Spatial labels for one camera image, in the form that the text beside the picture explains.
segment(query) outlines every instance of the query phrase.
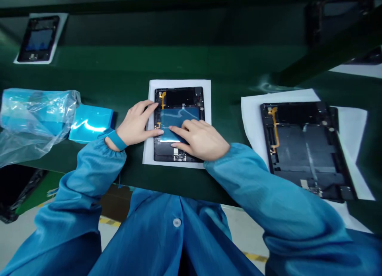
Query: white paper sheet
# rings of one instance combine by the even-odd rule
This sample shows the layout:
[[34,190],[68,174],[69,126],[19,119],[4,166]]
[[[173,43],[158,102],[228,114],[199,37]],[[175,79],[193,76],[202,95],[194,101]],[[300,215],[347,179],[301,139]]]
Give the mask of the white paper sheet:
[[[163,88],[187,88],[203,87],[205,121],[212,125],[211,118],[211,80],[151,80],[148,89],[148,99],[155,101],[155,89]],[[148,119],[146,129],[154,129],[154,116]],[[199,162],[157,162],[154,161],[154,139],[149,138],[144,142],[143,164],[154,164],[163,166],[180,166],[187,168],[204,169],[203,163]]]
[[[295,90],[267,95],[242,97],[242,119],[249,142],[269,168],[260,105],[263,103],[317,102],[320,98],[313,89]],[[338,107],[339,139],[359,199],[375,200],[362,174],[355,164],[366,125],[367,111]],[[336,209],[347,228],[369,232],[363,224],[349,214],[346,203],[328,201]]]
[[50,64],[52,63],[53,57],[56,52],[57,44],[60,39],[62,30],[64,29],[64,25],[66,22],[66,19],[68,18],[68,13],[30,13],[29,18],[39,18],[39,17],[49,17],[49,16],[58,16],[60,18],[60,21],[58,22],[56,36],[55,36],[55,42],[52,46],[52,52],[49,57],[48,61],[36,61],[36,62],[18,62],[17,58],[19,57],[19,54],[17,54],[15,61],[13,61],[14,64],[34,64],[34,65],[43,65],[43,64]]

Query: blue wrist strap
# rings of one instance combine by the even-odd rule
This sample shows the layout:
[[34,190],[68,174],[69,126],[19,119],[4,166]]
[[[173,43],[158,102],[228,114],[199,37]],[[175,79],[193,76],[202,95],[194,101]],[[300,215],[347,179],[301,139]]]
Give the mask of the blue wrist strap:
[[115,146],[120,151],[123,151],[125,148],[127,148],[127,145],[122,141],[122,139],[117,135],[117,133],[112,128],[108,128],[104,130],[103,133],[98,136],[98,138],[100,137],[104,137],[104,138],[109,137],[111,141],[113,142],[113,144],[115,144]]

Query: hand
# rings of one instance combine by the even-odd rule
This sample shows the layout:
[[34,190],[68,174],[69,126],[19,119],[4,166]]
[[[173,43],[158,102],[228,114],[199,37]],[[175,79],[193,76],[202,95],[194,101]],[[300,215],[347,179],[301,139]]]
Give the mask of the hand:
[[[126,145],[134,145],[143,142],[149,137],[163,135],[163,131],[159,129],[150,131],[144,130],[148,118],[154,112],[156,107],[158,107],[158,103],[146,100],[135,104],[134,107],[127,111],[125,119],[116,130],[117,135]],[[105,142],[113,151],[119,151],[109,137],[105,138]]]
[[231,147],[213,126],[203,120],[185,120],[182,128],[170,126],[170,130],[190,144],[173,143],[172,147],[181,149],[204,161],[220,159]]

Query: clear plastic bag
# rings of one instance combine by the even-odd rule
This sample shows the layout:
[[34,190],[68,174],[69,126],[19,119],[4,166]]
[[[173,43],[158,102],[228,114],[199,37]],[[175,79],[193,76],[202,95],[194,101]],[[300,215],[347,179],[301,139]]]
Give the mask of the clear plastic bag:
[[7,89],[0,111],[0,168],[39,159],[69,133],[80,93]]

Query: blue anti-static smock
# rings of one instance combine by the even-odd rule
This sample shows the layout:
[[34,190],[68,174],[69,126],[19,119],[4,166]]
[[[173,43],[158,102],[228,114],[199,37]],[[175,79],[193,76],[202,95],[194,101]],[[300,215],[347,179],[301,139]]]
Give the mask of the blue anti-static smock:
[[[36,215],[37,230],[1,275],[261,275],[230,240],[220,205],[142,189],[101,253],[97,203],[125,160],[103,140],[83,148],[77,169],[61,179],[55,201]],[[232,144],[205,167],[265,230],[267,274],[379,273],[380,255],[355,243],[330,205],[270,174],[249,147]]]

